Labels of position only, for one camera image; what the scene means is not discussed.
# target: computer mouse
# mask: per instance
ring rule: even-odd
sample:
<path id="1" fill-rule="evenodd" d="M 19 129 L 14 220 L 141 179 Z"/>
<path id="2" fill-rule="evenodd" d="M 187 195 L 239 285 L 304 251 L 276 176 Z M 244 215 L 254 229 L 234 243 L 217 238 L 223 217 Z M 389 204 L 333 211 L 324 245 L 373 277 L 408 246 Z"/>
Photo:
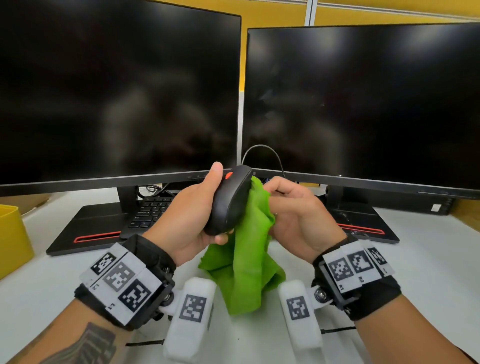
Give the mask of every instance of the computer mouse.
<path id="1" fill-rule="evenodd" d="M 226 174 L 213 196 L 212 212 L 204 227 L 207 235 L 228 232 L 240 222 L 247 206 L 252 175 L 252 169 L 244 165 Z"/>

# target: forearm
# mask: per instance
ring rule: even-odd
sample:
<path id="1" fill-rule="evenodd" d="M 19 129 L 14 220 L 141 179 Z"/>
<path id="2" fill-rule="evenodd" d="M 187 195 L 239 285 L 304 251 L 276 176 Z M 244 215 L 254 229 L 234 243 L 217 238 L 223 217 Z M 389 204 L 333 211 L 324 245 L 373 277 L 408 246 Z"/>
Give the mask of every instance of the forearm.
<path id="1" fill-rule="evenodd" d="M 374 364 L 471 364 L 403 295 L 355 326 Z"/>
<path id="2" fill-rule="evenodd" d="M 7 364 L 114 363 L 131 335 L 73 300 Z"/>

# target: red-outlined slot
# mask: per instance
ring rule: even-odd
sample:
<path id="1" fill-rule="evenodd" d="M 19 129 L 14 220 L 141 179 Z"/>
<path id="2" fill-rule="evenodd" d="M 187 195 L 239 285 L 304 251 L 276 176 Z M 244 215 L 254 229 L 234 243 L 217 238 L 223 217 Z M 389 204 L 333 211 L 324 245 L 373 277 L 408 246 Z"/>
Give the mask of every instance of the red-outlined slot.
<path id="1" fill-rule="evenodd" d="M 73 242 L 74 243 L 85 243 L 85 242 L 91 242 L 93 240 L 119 238 L 120 233 L 121 233 L 121 231 L 113 231 L 113 232 L 104 232 L 103 234 L 77 236 Z"/>
<path id="2" fill-rule="evenodd" d="M 346 224 L 337 224 L 337 225 L 342 229 L 346 229 L 346 230 L 362 231 L 362 232 L 369 232 L 372 234 L 385 235 L 385 231 L 380 229 L 366 228 L 364 226 L 355 226 L 355 225 L 346 225 Z"/>

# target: computer monitor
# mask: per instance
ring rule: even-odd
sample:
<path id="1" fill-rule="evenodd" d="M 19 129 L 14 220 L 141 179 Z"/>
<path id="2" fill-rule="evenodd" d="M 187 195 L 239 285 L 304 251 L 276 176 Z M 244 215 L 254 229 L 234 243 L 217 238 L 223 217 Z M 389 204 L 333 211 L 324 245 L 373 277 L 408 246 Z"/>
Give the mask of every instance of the computer monitor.
<path id="1" fill-rule="evenodd" d="M 249 29 L 242 152 L 296 181 L 480 199 L 480 24 Z M 271 151 L 245 164 L 279 174 Z"/>
<path id="2" fill-rule="evenodd" d="M 235 166 L 240 16 L 144 0 L 7 3 L 0 195 Z"/>

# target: keyboard key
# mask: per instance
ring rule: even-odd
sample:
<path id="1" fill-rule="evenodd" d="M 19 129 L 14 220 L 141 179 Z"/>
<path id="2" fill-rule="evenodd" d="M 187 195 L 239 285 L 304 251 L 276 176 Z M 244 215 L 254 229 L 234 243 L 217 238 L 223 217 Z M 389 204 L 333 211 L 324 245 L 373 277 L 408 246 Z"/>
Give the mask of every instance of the keyboard key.
<path id="1" fill-rule="evenodd" d="M 133 221 L 152 221 L 151 216 L 135 216 Z"/>

